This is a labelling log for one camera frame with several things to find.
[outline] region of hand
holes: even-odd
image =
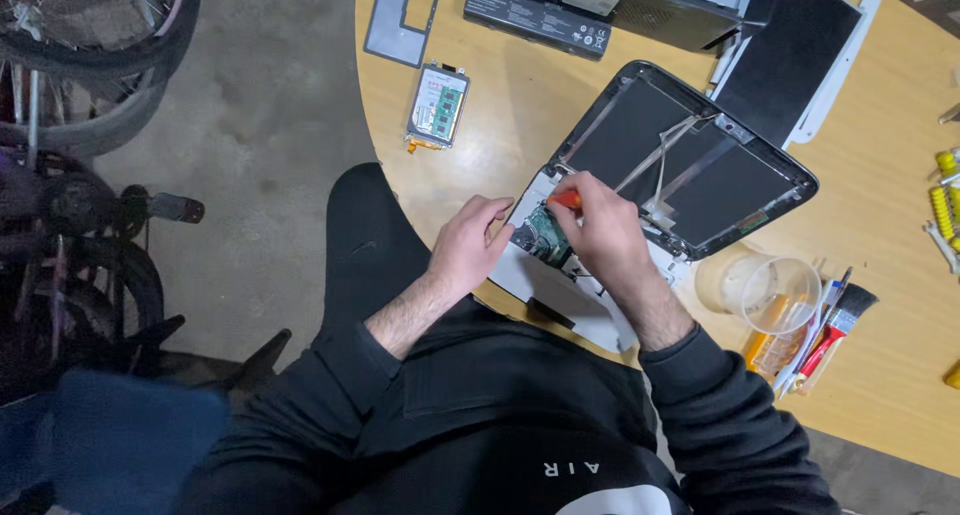
[[[440,229],[424,278],[453,302],[479,286],[493,271],[515,229],[514,225],[504,225],[492,235],[490,225],[502,221],[513,204],[513,198],[469,199]]]
[[[637,205],[621,198],[590,172],[565,177],[554,194],[575,190],[582,199],[583,226],[574,211],[549,202],[583,266],[612,294],[630,291],[639,281],[660,276],[650,258]]]
[[[637,206],[589,172],[565,177],[554,194],[580,194],[582,226],[570,209],[549,202],[570,247],[603,284],[636,332],[644,351],[669,348],[695,325],[647,249]]]

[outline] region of person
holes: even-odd
[[[324,317],[187,480],[176,513],[839,513],[797,421],[697,325],[632,202],[588,173],[548,209],[636,331],[642,372],[478,304],[513,200],[474,196],[433,253],[378,164],[327,208]],[[678,484],[655,455],[662,420]]]

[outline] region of plastic container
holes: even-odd
[[[823,290],[810,264],[746,246],[704,260],[696,287],[707,308],[737,315],[770,335],[786,335],[804,326]]]

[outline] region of right hand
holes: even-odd
[[[615,297],[630,293],[650,276],[659,277],[647,249],[637,205],[621,198],[590,172],[565,177],[554,194],[575,190],[582,199],[583,225],[557,202],[547,209],[563,229],[583,266]]]

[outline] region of black sweatshirt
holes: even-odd
[[[807,435],[699,326],[638,371],[529,325],[435,329],[406,361],[321,332],[254,396],[176,513],[838,513]]]

